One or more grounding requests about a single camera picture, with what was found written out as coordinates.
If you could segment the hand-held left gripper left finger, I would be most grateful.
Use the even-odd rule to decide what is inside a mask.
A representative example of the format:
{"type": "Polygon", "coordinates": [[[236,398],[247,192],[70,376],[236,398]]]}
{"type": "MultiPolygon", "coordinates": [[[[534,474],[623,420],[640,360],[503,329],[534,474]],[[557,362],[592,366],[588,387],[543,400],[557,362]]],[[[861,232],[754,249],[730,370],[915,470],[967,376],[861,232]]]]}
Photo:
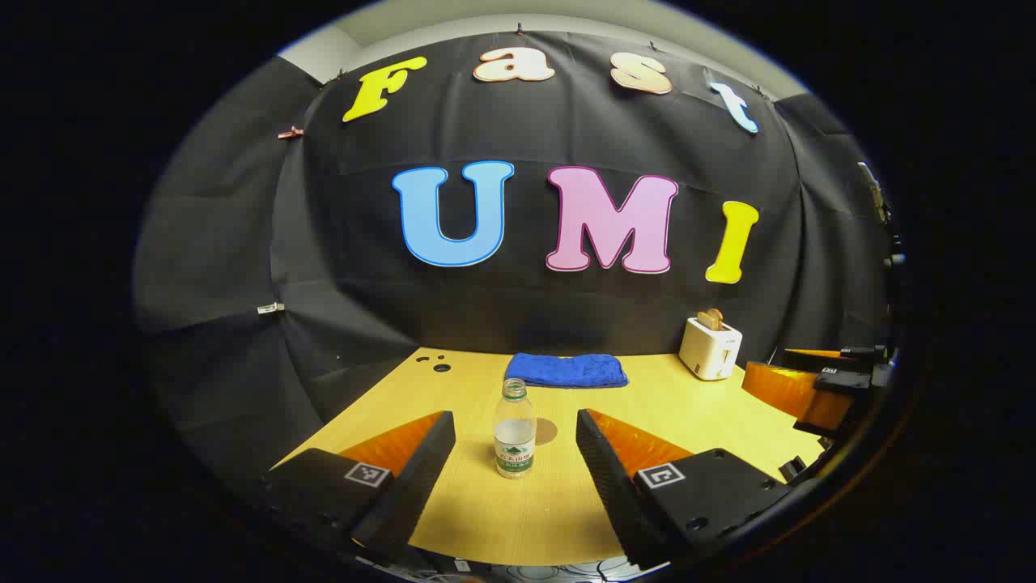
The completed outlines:
{"type": "Polygon", "coordinates": [[[262,475],[261,506],[329,554],[399,560],[455,443],[440,411],[340,453],[307,448],[262,475]]]}

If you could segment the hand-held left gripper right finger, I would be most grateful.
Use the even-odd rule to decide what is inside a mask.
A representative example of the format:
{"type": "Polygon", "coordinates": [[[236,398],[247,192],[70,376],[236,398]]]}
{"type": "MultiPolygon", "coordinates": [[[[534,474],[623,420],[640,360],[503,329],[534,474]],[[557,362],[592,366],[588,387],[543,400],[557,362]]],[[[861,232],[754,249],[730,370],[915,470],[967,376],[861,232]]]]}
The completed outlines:
{"type": "Polygon", "coordinates": [[[618,546],[640,569],[710,560],[792,491],[735,453],[689,453],[593,409],[578,411],[575,439],[618,546]]]}

